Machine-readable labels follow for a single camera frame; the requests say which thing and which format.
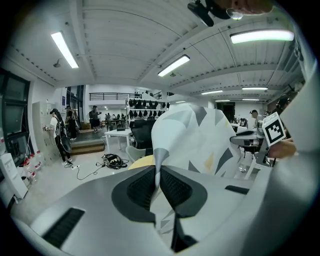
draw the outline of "white floor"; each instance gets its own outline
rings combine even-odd
[[[121,137],[120,141],[122,150],[119,150],[118,138],[110,138],[110,153],[117,154],[123,160],[127,160],[128,156],[125,152],[125,148],[127,146],[126,138]],[[94,179],[126,171],[131,165],[129,162],[128,167],[121,168],[120,170],[103,167],[97,171],[97,175],[92,174],[84,180],[77,179],[77,173],[78,178],[83,179],[98,169],[99,167],[96,166],[96,162],[102,163],[101,157],[105,153],[98,152],[73,156],[73,165],[80,166],[79,173],[77,168],[73,170],[71,168],[65,168],[61,164],[61,161],[55,162],[52,166],[45,166],[45,168],[37,173],[38,181],[30,187],[24,200],[12,207],[11,215],[22,220],[27,225],[30,225],[34,219],[54,201],[66,195],[79,185]],[[243,165],[247,166],[247,169],[249,169],[251,161],[252,157],[249,154],[246,154],[245,159],[241,160]],[[235,178],[243,179],[245,175],[245,172],[237,171]],[[249,179],[254,180],[256,175],[257,173],[253,171]],[[161,190],[158,191],[156,200],[152,203],[150,211],[156,215],[156,230],[161,235],[165,244],[170,247],[175,215]]]

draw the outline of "yellow triangle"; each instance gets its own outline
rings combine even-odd
[[[214,163],[214,153],[211,153],[208,159],[205,160],[204,166],[208,171],[210,171],[213,163]]]

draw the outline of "rectangular light fixture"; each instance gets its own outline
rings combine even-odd
[[[61,32],[54,33],[51,35],[51,37],[54,40],[56,46],[59,48],[63,57],[66,59],[66,61],[71,66],[71,68],[73,68],[73,69],[79,68],[79,66],[76,63],[74,57],[72,56]]]
[[[165,69],[160,71],[158,73],[159,77],[163,77],[166,74],[170,73],[172,70],[175,70],[177,67],[180,67],[181,65],[185,64],[186,62],[190,61],[190,58],[188,55],[182,55],[180,58],[172,62],[170,65],[168,65]]]
[[[295,35],[286,29],[258,29],[230,34],[233,44],[261,40],[293,41]]]
[[[242,90],[244,91],[253,91],[253,90],[260,90],[260,91],[265,91],[265,90],[268,90],[267,87],[244,87],[242,88]]]
[[[223,92],[223,90],[215,90],[215,91],[203,92],[201,94],[206,95],[206,94],[216,94],[216,93],[222,93],[222,92]]]

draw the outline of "white ceiling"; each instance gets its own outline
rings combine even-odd
[[[187,8],[191,0],[44,1],[26,18],[7,55],[58,87],[119,84],[197,97],[220,89],[215,99],[272,99],[302,78],[293,42],[233,45],[230,34],[254,29],[290,29],[278,10],[240,21],[214,18],[206,27]],[[51,34],[62,31],[78,69],[65,61]],[[181,55],[190,61],[157,74]],[[59,58],[61,67],[53,64]],[[243,86],[267,92],[242,92]]]

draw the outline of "black pants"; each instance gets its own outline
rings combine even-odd
[[[77,137],[76,121],[75,120],[71,120],[69,122],[69,132],[71,133],[72,139],[75,139]]]
[[[65,155],[64,155],[64,152],[65,152],[65,154],[66,154],[66,157],[69,159],[70,158],[70,154],[68,153],[68,152],[66,152],[65,151],[65,149],[64,149],[64,147],[61,145],[61,139],[60,139],[60,137],[55,137],[54,138],[54,140],[55,140],[55,144],[56,144],[56,146],[57,146],[57,148],[58,148],[58,150],[59,150],[59,153],[60,153],[60,156],[61,156],[61,158],[62,158],[62,161],[66,161],[66,158],[65,158]]]

